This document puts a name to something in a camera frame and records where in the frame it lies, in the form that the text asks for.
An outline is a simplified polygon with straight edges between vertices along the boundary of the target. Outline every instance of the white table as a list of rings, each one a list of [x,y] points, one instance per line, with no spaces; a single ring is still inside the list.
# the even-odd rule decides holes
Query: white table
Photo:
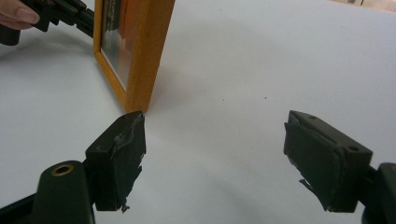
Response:
[[[97,223],[360,223],[323,211],[283,155],[289,111],[396,161],[396,16],[331,1],[177,1],[126,214]],[[0,46],[0,207],[123,113],[74,27]]]

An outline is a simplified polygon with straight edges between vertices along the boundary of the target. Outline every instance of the finger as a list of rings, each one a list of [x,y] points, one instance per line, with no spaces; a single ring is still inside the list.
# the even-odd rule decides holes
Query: finger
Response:
[[[24,21],[1,21],[0,24],[5,25],[8,28],[14,29],[14,30],[25,30],[29,29],[32,27],[30,23],[24,22]]]
[[[37,23],[40,17],[31,8],[27,7],[19,0],[1,0],[0,14],[18,21]]]

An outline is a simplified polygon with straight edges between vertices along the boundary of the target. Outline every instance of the black handle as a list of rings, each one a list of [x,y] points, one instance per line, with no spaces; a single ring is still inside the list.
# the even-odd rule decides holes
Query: black handle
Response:
[[[15,46],[20,42],[20,30],[14,30],[0,24],[0,44]]]

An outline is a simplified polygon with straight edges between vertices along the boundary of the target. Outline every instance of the wooden frame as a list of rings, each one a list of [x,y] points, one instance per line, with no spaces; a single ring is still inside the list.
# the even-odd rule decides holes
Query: wooden frame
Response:
[[[93,53],[125,112],[149,108],[174,4],[95,1]]]

